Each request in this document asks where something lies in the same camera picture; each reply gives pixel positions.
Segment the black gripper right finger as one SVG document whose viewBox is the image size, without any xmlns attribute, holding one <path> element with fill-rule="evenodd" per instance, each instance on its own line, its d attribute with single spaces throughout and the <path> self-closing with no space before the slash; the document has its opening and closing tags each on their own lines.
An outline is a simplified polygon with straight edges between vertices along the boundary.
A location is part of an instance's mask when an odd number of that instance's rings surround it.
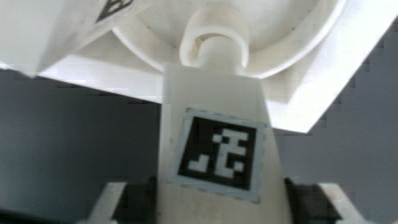
<svg viewBox="0 0 398 224">
<path fill-rule="evenodd" d="M 284 179 L 292 224 L 372 224 L 335 184 L 296 184 Z"/>
</svg>

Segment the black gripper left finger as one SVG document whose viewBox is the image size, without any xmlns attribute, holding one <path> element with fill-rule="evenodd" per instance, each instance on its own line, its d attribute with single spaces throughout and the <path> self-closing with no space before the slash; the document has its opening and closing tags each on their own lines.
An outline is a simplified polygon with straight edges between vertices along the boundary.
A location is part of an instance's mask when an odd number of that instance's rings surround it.
<svg viewBox="0 0 398 224">
<path fill-rule="evenodd" d="M 140 184 L 108 182 L 76 224 L 156 224 L 156 177 Z"/>
</svg>

